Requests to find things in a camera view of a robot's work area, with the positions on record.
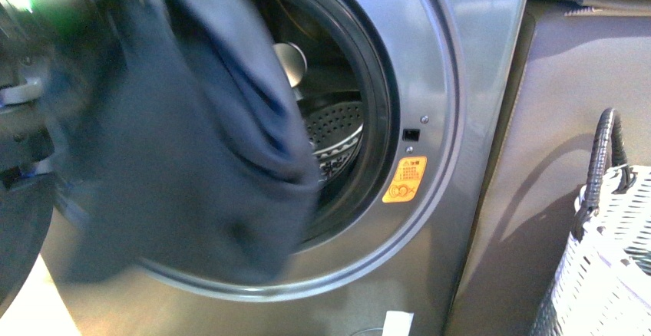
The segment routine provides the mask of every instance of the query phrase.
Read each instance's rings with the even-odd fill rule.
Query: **silver metal surface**
[[[307,72],[307,59],[299,46],[293,43],[276,43],[273,50],[278,56],[280,65],[287,75],[289,86],[294,88],[301,84]]]

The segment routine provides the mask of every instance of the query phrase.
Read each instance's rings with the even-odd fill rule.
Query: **floor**
[[[18,296],[0,318],[0,334],[81,336],[41,256]]]

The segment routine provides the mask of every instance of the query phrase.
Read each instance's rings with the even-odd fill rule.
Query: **laundry basket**
[[[614,109],[601,115],[575,208],[530,335],[651,336],[651,168],[628,165]]]

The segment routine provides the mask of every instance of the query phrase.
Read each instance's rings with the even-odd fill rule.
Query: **basket handle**
[[[572,235],[579,242],[583,239],[583,224],[599,210],[599,195],[601,194],[603,174],[606,172],[608,144],[611,141],[611,162],[613,166],[620,166],[622,169],[620,185],[613,194],[624,194],[635,183],[635,175],[631,173],[624,151],[620,113],[614,108],[608,108],[601,114],[599,124],[596,126],[590,166],[588,167],[586,192],[572,228]]]

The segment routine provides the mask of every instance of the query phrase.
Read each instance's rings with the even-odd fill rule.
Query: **plastic basket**
[[[613,109],[601,115],[575,208],[530,335],[651,336],[651,168],[628,165]]]

